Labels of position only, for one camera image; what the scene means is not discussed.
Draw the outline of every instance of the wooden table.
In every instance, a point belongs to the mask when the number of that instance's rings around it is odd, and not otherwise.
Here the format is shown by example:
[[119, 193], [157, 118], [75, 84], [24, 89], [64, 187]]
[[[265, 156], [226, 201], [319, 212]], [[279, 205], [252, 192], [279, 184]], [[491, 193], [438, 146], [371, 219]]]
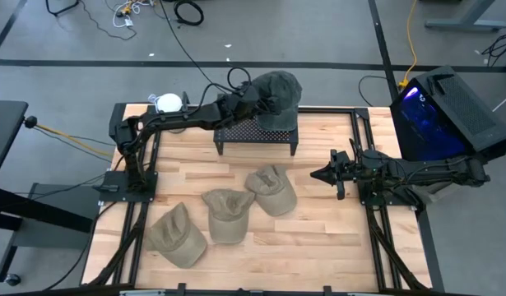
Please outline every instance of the wooden table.
[[[128, 104], [124, 115], [144, 113], [146, 107]], [[389, 109], [369, 108], [369, 114], [376, 149], [400, 157]], [[365, 139], [361, 120], [359, 126]], [[239, 143], [225, 144], [224, 155], [219, 156], [212, 137], [213, 132], [199, 128], [177, 135], [162, 133], [156, 165], [159, 182], [146, 227], [184, 202], [209, 245], [200, 260], [184, 270], [143, 245], [137, 288], [176, 289], [178, 283], [186, 283], [187, 289], [321, 291], [324, 285], [331, 285], [333, 291], [378, 291], [366, 214], [356, 187], [346, 183], [346, 199], [338, 201], [334, 187], [309, 176], [327, 164], [330, 149], [346, 150], [353, 159], [349, 116], [300, 114], [295, 157], [290, 157], [287, 145]], [[116, 151], [114, 164], [118, 158]], [[208, 232], [208, 209], [200, 195], [216, 188], [244, 190], [247, 174], [266, 164], [287, 167], [298, 205], [290, 213], [271, 217], [254, 203], [245, 240], [237, 245], [214, 244]], [[83, 283], [95, 278], [116, 251], [126, 207], [119, 202], [97, 223]], [[398, 254], [420, 282], [431, 286], [415, 212], [406, 206], [389, 206], [388, 212]], [[381, 253], [391, 287], [382, 248]], [[125, 262], [131, 256], [129, 250]], [[122, 282], [127, 281], [128, 269], [123, 270]]]

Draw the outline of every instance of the yellow cable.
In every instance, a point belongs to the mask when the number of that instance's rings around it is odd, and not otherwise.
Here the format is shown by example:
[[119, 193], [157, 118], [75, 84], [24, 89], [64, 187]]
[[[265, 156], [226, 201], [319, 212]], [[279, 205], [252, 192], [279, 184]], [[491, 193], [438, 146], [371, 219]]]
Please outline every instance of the yellow cable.
[[108, 152], [104, 152], [104, 151], [101, 151], [101, 150], [97, 150], [96, 148], [94, 147], [91, 147], [91, 146], [88, 146], [87, 144], [77, 140], [76, 138], [74, 137], [71, 137], [67, 134], [65, 134], [64, 132], [61, 132], [61, 131], [58, 131], [58, 130], [55, 130], [55, 129], [52, 129], [52, 128], [49, 128], [49, 127], [46, 127], [44, 125], [41, 125], [41, 124], [37, 124], [37, 127], [41, 128], [41, 129], [44, 129], [46, 132], [51, 132], [51, 133], [54, 133], [56, 135], [59, 135], [59, 136], [64, 136], [65, 138], [67, 138], [68, 140], [70, 141], [73, 141], [75, 143], [77, 143], [78, 145], [81, 145], [83, 146], [84, 148], [90, 150], [90, 151], [93, 151], [95, 153], [97, 153], [98, 155], [104, 155], [104, 156], [113, 156], [111, 153], [108, 153]]
[[411, 42], [411, 37], [410, 37], [410, 20], [411, 20], [411, 16], [414, 14], [416, 4], [417, 4], [417, 0], [414, 0], [414, 3], [411, 5], [410, 15], [408, 16], [408, 22], [406, 23], [406, 34], [408, 35], [408, 42], [410, 43], [411, 54], [413, 54], [413, 56], [414, 56], [414, 63], [411, 64], [410, 68], [408, 68], [408, 71], [406, 71], [404, 78], [399, 83], [399, 86], [402, 88], [405, 88], [408, 85], [408, 74], [410, 74], [411, 69], [413, 69], [415, 67], [415, 65], [417, 65], [417, 55], [415, 54], [414, 44]]

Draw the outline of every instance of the white ball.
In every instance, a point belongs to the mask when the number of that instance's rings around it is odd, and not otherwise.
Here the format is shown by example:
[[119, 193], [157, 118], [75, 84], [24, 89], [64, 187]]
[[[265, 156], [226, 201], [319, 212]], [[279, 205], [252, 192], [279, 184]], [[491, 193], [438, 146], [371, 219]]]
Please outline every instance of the white ball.
[[157, 109], [163, 112], [179, 111], [182, 106], [181, 98], [176, 94], [164, 94], [156, 101]]

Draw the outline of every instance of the gray concrete floor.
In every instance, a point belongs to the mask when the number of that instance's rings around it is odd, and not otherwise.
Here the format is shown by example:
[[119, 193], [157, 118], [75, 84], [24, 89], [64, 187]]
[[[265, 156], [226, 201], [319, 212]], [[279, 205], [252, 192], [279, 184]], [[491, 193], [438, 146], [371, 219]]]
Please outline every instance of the gray concrete floor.
[[[85, 1], [93, 17], [111, 34], [129, 35], [125, 29], [112, 27], [112, 12], [102, 1]], [[66, 2], [53, 0], [53, 9]], [[18, 0], [0, 0], [0, 30], [17, 3]], [[405, 29], [411, 3], [377, 1], [393, 64], [411, 62]], [[197, 60], [382, 62], [366, 1], [206, 0], [199, 4], [206, 22], [177, 30]], [[459, 16], [470, 4], [418, 3], [412, 37], [419, 64], [483, 65], [484, 57], [474, 51], [486, 48], [504, 31], [457, 33], [426, 30], [422, 26], [426, 18]], [[147, 8], [133, 17], [137, 37], [123, 42], [96, 30], [81, 5], [56, 20], [45, 11], [44, 1], [29, 0], [0, 48], [0, 59], [186, 61], [165, 21]], [[506, 21], [506, 0], [496, 1], [485, 18]], [[271, 69], [249, 70], [257, 76]], [[225, 81], [226, 69], [204, 71], [213, 81]], [[383, 75], [378, 71], [288, 71], [299, 78], [304, 88], [301, 104], [309, 105], [364, 105], [357, 90], [359, 79], [364, 75]], [[399, 81], [403, 73], [395, 75]], [[506, 97], [506, 73], [463, 73], [462, 77], [490, 107]], [[40, 123], [102, 141], [109, 141], [107, 128], [114, 103], [145, 101], [151, 93], [183, 90], [193, 102], [198, 102], [206, 84], [195, 68], [0, 67], [0, 99], [27, 101], [27, 114], [37, 116]], [[374, 105], [387, 106], [391, 102], [384, 80], [364, 81], [363, 92]], [[215, 95], [209, 93], [207, 98]], [[497, 114], [506, 121], [506, 105]], [[33, 182], [74, 184], [107, 167], [106, 162], [37, 131], [21, 129], [1, 169], [0, 187], [27, 192]], [[459, 193], [428, 209], [448, 292], [506, 295], [506, 157], [493, 161], [487, 170], [492, 183]], [[7, 237], [9, 233], [0, 231], [0, 256]], [[0, 294], [52, 284], [78, 254], [78, 249], [19, 249], [11, 272], [21, 274], [24, 283], [14, 288], [0, 284]], [[35, 258], [35, 263], [30, 262], [31, 258]], [[80, 264], [59, 287], [76, 286], [82, 268]]]

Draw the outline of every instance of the baseball cap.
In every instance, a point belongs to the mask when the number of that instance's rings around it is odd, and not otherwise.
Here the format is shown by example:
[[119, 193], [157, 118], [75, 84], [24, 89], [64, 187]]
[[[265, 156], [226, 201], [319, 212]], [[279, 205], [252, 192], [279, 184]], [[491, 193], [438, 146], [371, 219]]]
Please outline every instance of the baseball cap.
[[296, 206], [296, 193], [285, 168], [268, 165], [245, 179], [245, 187], [256, 194], [257, 203], [266, 213], [278, 216], [293, 210]]
[[278, 115], [259, 114], [258, 126], [267, 131], [293, 131], [297, 127], [302, 86], [296, 77], [285, 71], [273, 71], [252, 81], [260, 98], [276, 99], [281, 107]]
[[209, 231], [215, 243], [239, 243], [245, 238], [249, 207], [254, 194], [230, 189], [215, 189], [202, 194], [209, 206]]
[[152, 225], [146, 245], [177, 267], [189, 268], [205, 252], [207, 241], [181, 202]]

